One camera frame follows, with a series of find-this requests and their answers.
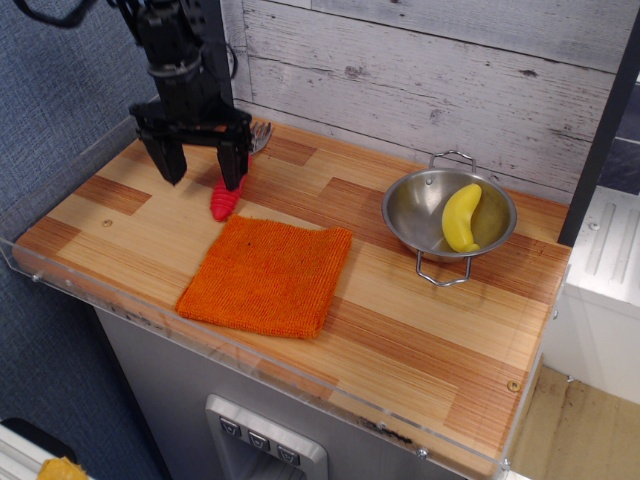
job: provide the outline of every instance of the wooden countertop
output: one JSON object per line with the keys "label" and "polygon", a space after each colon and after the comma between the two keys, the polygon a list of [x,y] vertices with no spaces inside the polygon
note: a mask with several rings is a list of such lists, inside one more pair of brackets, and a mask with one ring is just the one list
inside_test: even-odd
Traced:
{"label": "wooden countertop", "polygon": [[[265,337],[170,313],[223,228],[209,211],[215,152],[185,150],[188,171],[173,187],[133,143],[26,232],[14,256],[72,293],[295,384],[390,441],[490,476],[522,396],[508,384],[524,386],[531,373],[568,262],[570,249],[555,242],[566,207],[510,192],[515,233],[474,259],[469,282],[438,288],[418,277],[381,215],[387,188],[425,167],[275,125],[236,213],[342,226],[354,242],[320,336]],[[450,279],[464,262],[424,262],[423,271]]]}

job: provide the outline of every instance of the yellow banana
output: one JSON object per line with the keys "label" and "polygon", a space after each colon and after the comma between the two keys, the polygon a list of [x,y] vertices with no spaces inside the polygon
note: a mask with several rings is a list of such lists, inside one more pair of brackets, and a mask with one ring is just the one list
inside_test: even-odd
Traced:
{"label": "yellow banana", "polygon": [[462,187],[447,201],[442,212],[444,238],[456,252],[467,253],[479,250],[471,232],[471,217],[475,212],[482,188],[475,183]]}

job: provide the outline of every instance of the red object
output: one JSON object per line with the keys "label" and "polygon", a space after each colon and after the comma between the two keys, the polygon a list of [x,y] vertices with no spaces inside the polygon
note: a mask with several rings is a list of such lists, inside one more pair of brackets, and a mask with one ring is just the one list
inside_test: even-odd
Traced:
{"label": "red object", "polygon": [[[249,155],[249,166],[251,166],[251,155]],[[240,185],[235,190],[227,190],[227,186],[224,183],[224,178],[220,175],[218,182],[213,187],[213,194],[211,195],[211,213],[213,218],[218,222],[226,220],[229,215],[233,213],[242,195],[242,186],[244,185],[244,179],[247,178],[248,172],[240,180]]]}

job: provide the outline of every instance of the white wood plank wall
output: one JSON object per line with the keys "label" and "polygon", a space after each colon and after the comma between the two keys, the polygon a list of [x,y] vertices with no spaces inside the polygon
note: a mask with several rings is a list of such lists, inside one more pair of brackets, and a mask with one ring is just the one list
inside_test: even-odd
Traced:
{"label": "white wood plank wall", "polygon": [[569,203],[640,0],[222,6],[239,108]]}

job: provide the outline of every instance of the metal bowl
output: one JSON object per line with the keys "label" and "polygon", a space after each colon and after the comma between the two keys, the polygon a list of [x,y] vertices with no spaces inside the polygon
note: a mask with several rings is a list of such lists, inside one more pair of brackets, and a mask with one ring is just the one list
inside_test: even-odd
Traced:
{"label": "metal bowl", "polygon": [[[472,163],[472,171],[434,169],[436,157],[460,155]],[[476,162],[469,155],[450,150],[434,155],[428,170],[411,173],[387,190],[382,201],[382,216],[389,229],[410,250],[417,253],[418,275],[437,286],[466,282],[471,274],[471,259],[503,244],[513,233],[517,213],[513,200],[499,186],[477,175]],[[471,219],[474,241],[480,249],[470,253],[454,251],[442,232],[442,212],[451,196],[469,184],[482,188],[482,196]],[[421,271],[422,258],[436,262],[467,260],[464,278],[439,282]]]}

